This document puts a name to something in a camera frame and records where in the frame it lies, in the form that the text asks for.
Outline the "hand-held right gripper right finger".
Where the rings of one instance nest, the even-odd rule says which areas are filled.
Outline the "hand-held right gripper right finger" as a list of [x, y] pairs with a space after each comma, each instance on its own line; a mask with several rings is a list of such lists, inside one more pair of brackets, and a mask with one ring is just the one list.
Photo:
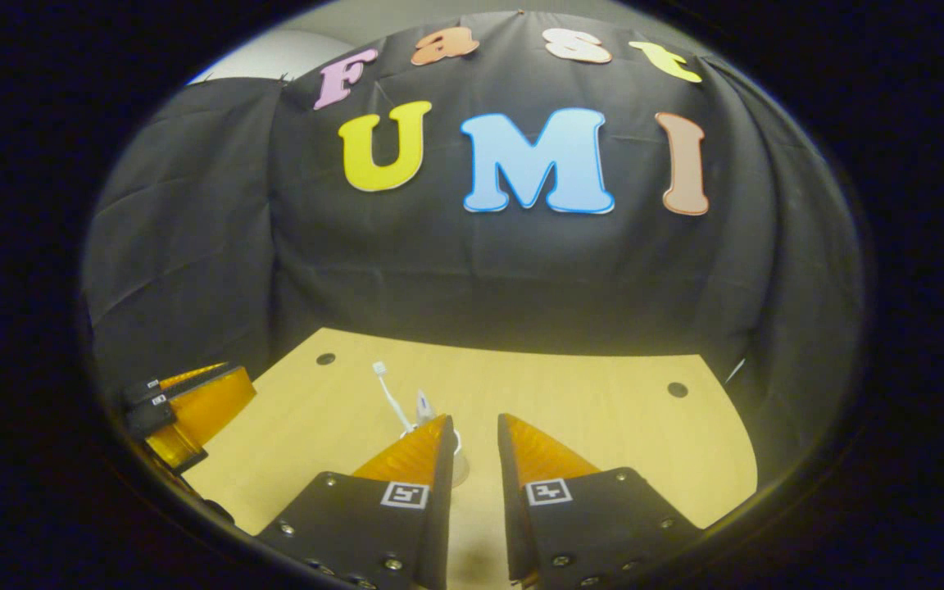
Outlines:
[[633, 589], [703, 531], [633, 467], [601, 470], [503, 412], [497, 419], [508, 575], [522, 589]]

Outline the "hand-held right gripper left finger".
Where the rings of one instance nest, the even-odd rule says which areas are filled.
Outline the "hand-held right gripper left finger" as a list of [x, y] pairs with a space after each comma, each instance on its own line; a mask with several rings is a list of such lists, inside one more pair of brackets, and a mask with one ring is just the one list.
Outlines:
[[355, 473], [316, 475], [258, 534], [331, 590], [447, 590], [456, 431], [440, 415]]

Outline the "white cup with wooden handle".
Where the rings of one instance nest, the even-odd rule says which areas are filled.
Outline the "white cup with wooden handle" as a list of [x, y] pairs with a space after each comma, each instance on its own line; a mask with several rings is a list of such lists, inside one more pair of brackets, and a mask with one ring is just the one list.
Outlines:
[[[437, 415], [423, 415], [423, 417], [419, 417], [417, 422], [412, 425], [410, 432], [404, 432], [400, 437], [398, 437], [398, 441], [405, 441], [406, 439], [415, 436], [415, 434], [419, 433], [421, 430], [428, 430], [430, 426], [435, 426], [435, 422], [441, 422], [442, 419], [442, 417], [438, 417]], [[464, 444], [462, 444], [461, 433], [456, 429], [454, 429], [453, 432], [453, 440], [454, 448], [451, 485], [453, 487], [458, 487], [467, 481], [470, 474], [470, 463], [467, 453], [465, 453]]]

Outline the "pale green toothbrush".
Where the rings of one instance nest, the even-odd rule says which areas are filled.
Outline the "pale green toothbrush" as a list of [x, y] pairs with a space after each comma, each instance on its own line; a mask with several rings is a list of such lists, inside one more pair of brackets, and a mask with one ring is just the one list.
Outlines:
[[394, 415], [397, 416], [398, 421], [403, 425], [404, 433], [412, 433], [415, 430], [415, 426], [408, 419], [406, 412], [403, 410], [403, 407], [398, 400], [394, 398], [393, 394], [389, 391], [388, 385], [386, 384], [385, 376], [387, 374], [387, 367], [382, 361], [376, 361], [372, 363], [372, 370], [374, 370], [375, 376], [377, 376], [379, 381], [379, 386], [381, 386], [383, 395], [385, 396], [391, 410], [393, 410]]

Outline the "light wooden desktop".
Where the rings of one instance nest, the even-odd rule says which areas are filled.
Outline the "light wooden desktop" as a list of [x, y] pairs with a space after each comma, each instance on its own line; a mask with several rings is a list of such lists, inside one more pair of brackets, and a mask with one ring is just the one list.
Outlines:
[[[336, 355], [317, 365], [322, 352]], [[758, 488], [738, 411], [696, 355], [581, 357], [446, 347], [320, 329], [256, 379], [256, 396], [206, 446], [187, 481], [246, 533], [263, 530], [323, 471], [351, 474], [398, 440], [417, 391], [450, 415], [470, 463], [451, 504], [448, 590], [509, 587], [497, 417], [528, 422], [604, 470], [633, 467], [700, 528]], [[667, 392], [689, 388], [686, 398]]]

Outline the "black backdrop cloth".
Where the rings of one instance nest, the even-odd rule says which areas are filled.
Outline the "black backdrop cloth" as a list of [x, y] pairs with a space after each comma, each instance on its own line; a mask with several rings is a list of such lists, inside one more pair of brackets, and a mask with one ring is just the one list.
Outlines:
[[761, 484], [825, 441], [865, 354], [869, 250], [832, 158], [708, 46], [480, 12], [323, 77], [180, 87], [93, 209], [79, 294], [108, 391], [322, 328], [513, 352], [701, 356]]

